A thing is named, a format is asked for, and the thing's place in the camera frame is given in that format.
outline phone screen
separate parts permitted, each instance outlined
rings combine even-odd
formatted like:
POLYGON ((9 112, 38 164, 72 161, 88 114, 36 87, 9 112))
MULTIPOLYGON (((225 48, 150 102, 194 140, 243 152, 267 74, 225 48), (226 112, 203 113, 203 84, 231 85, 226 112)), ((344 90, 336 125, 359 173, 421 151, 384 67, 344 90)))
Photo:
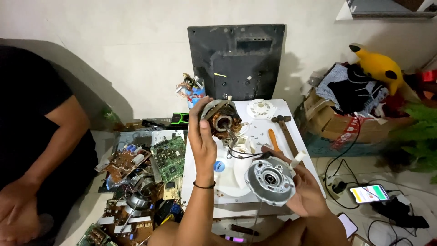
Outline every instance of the phone screen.
POLYGON ((381 185, 350 188, 357 203, 389 200, 389 196, 381 185))
POLYGON ((352 234, 358 231, 358 227, 349 219, 346 214, 340 214, 338 218, 346 229, 346 238, 349 238, 352 236, 352 234))

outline white tiled floor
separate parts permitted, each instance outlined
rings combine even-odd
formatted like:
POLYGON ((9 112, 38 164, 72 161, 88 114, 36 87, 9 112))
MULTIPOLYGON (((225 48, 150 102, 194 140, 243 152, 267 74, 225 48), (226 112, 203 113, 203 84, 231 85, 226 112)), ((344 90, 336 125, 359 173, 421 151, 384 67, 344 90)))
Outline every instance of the white tiled floor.
MULTIPOLYGON (((93 133, 94 137, 99 137, 101 139, 108 139, 111 136, 107 134, 93 133)), ((96 150, 99 157, 108 155, 110 151, 110 144, 104 146, 98 145, 96 150)), ((414 246, 425 245, 432 238, 437 238, 437 185, 430 185, 429 179, 431 174, 413 173, 413 172, 403 172, 400 174, 391 173, 389 168, 382 165, 380 161, 375 157, 362 157, 362 158, 345 158, 349 167, 356 174, 359 182, 369 182, 374 179, 382 179, 382 181, 375 181, 375 183, 380 183, 386 190, 402 190, 407 198, 413 205, 414 212, 416 215, 422 215, 430 228, 428 229, 418 229, 417 237, 413 237, 405 232, 401 228, 396 228, 396 233, 398 237, 407 237, 412 241, 414 246), (399 183, 401 185, 395 185, 390 182, 399 183)), ((332 160, 331 158, 313 158, 312 161, 316 166, 316 170, 319 175, 323 174, 327 163, 332 160)), ((329 171, 334 172, 340 162, 335 162, 329 168, 329 171)), ((344 182, 353 182, 354 178, 350 174, 347 168, 341 167, 337 179, 344 182)), ((84 195, 83 199, 78 201, 75 207, 69 214, 67 221, 61 229, 61 232, 57 238, 55 245, 61 246, 71 246, 75 245, 83 233, 89 227, 91 223, 95 223, 99 217, 102 215, 103 208, 105 207, 106 200, 112 197, 112 194, 99 194, 97 193, 98 186, 101 185, 104 175, 100 175, 94 179, 92 186, 90 187, 88 193, 84 195)), ((342 205, 346 207, 354 207, 356 204, 351 200, 347 193, 344 193, 338 200, 342 205)), ((367 238, 367 230, 370 223, 375 219, 380 219, 388 221, 383 216, 372 211, 368 204, 363 204, 359 208, 354 210, 349 210, 342 208, 330 197, 327 199, 329 208, 334 214, 339 214, 344 212, 347 214, 351 220, 358 226, 358 234, 364 238, 367 238)), ((261 241, 277 231, 283 222, 288 218, 296 219, 295 214, 290 216, 269 216, 258 218, 257 224, 254 226, 255 218, 229 218, 222 219, 220 221, 213 222, 212 231, 213 233, 227 234, 234 237, 244 237, 250 239, 251 235, 246 235, 242 233, 233 232, 230 230, 231 224, 236 224, 248 228, 255 228, 260 233, 260 236, 255 237, 254 241, 261 241)), ((383 224, 376 222, 372 225, 370 230, 370 238, 373 243, 377 246, 389 245, 394 239, 395 235, 388 224, 383 224)), ((408 242, 401 241, 398 243, 399 246, 408 245, 408 242)))

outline white wall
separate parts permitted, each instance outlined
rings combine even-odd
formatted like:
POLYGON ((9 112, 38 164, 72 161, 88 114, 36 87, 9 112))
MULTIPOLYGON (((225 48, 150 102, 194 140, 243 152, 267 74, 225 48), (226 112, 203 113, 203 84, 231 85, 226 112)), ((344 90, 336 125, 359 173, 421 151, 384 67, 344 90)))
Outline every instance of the white wall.
POLYGON ((351 42, 389 55, 402 69, 420 67, 437 53, 436 22, 335 22, 343 2, 0 0, 0 38, 64 67, 90 88, 85 95, 98 95, 124 120, 187 111, 174 91, 183 72, 193 73, 192 25, 285 23, 274 98, 286 99, 292 110, 313 71, 355 58, 351 42))

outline black t-shirt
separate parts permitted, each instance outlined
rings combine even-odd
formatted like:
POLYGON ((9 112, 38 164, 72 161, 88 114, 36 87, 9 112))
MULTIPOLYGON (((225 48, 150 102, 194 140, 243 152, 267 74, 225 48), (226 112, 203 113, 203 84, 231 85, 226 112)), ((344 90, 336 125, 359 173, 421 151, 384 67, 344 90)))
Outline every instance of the black t-shirt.
MULTIPOLYGON (((25 171, 59 128, 44 115, 73 93, 48 61, 10 46, 0 45, 0 83, 0 166, 15 172, 19 165, 25 171)), ((94 151, 94 145, 88 131, 69 158, 94 151)))

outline brown circuit board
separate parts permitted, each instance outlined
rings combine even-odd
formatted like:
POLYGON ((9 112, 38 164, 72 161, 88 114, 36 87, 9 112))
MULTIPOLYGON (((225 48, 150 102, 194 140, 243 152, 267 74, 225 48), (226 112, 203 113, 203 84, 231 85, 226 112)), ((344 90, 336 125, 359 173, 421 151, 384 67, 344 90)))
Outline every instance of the brown circuit board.
POLYGON ((103 225, 103 231, 108 234, 111 239, 120 246, 137 246, 146 240, 153 232, 153 213, 146 214, 150 216, 151 221, 129 223, 132 225, 132 231, 128 233, 114 233, 117 225, 124 225, 129 215, 124 210, 124 206, 116 206, 116 203, 108 200, 107 208, 104 210, 102 217, 115 217, 114 224, 103 225))
POLYGON ((127 175, 134 171, 139 165, 141 165, 145 160, 150 157, 150 152, 146 150, 141 150, 138 154, 133 155, 132 152, 122 149, 117 151, 109 158, 109 165, 105 168, 106 171, 111 175, 111 179, 118 183, 122 181, 127 175), (133 162, 133 159, 138 154, 144 155, 144 160, 138 164, 133 162))

